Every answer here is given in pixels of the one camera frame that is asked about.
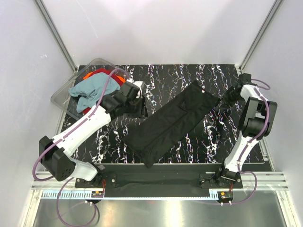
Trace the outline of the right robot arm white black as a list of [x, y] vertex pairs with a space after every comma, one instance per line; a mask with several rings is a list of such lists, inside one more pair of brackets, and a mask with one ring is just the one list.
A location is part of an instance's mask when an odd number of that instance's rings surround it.
[[214, 183], [220, 188], [227, 188], [241, 181], [242, 166], [255, 145], [269, 135], [276, 115], [277, 103], [266, 99], [261, 89], [270, 90], [270, 86], [259, 87], [248, 73], [239, 75], [238, 82], [222, 96], [224, 107], [232, 107], [239, 100], [245, 106], [239, 120], [239, 136], [231, 153], [224, 160], [214, 177]]

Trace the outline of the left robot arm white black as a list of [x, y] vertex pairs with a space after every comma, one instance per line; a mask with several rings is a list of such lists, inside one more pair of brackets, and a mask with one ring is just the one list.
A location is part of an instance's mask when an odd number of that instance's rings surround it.
[[82, 180], [91, 187], [103, 183], [103, 167], [74, 159], [76, 149], [93, 133], [119, 116], [146, 118], [146, 99], [142, 81], [125, 82], [119, 90], [104, 95], [95, 106], [71, 127], [39, 141], [40, 163], [57, 181], [69, 177]]

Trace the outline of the black t shirt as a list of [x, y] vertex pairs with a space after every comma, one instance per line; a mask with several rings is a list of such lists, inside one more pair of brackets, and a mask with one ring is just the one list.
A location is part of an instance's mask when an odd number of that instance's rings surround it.
[[195, 80], [122, 141], [147, 168], [152, 167], [219, 103]]

